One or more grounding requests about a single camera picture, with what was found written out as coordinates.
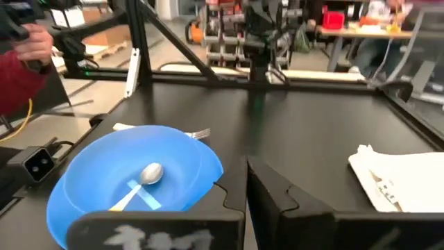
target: red box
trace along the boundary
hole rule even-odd
[[[330,30],[338,30],[344,27],[345,14],[337,11],[325,11],[322,27]]]

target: hand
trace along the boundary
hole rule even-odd
[[[38,24],[22,25],[29,32],[29,38],[20,42],[13,42],[18,59],[27,62],[39,60],[43,66],[51,63],[53,37],[49,35],[45,27]]]

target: yellow cable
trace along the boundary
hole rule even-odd
[[[33,112],[33,100],[29,99],[28,101],[29,101],[28,114],[26,115],[26,118],[25,118],[24,122],[22,123],[22,125],[14,133],[1,139],[0,142],[5,142],[5,141],[13,138],[14,136],[18,135],[23,130],[23,128],[27,125],[28,120],[31,117],[31,113]]]

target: fork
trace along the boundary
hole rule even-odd
[[[120,130],[124,130],[124,129],[128,129],[128,128],[134,128],[135,126],[132,125],[127,125],[127,124],[121,124],[121,123],[116,123],[112,129],[114,131],[120,131]],[[188,135],[191,138],[194,138],[196,140],[201,140],[203,138],[207,138],[208,136],[210,136],[211,133],[211,129],[210,128],[206,128],[204,130],[201,131],[197,131],[197,132],[193,132],[193,133],[185,133],[186,135]]]

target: red sleeve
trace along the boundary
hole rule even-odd
[[[45,75],[29,71],[13,51],[0,55],[0,115],[21,108],[44,85]]]

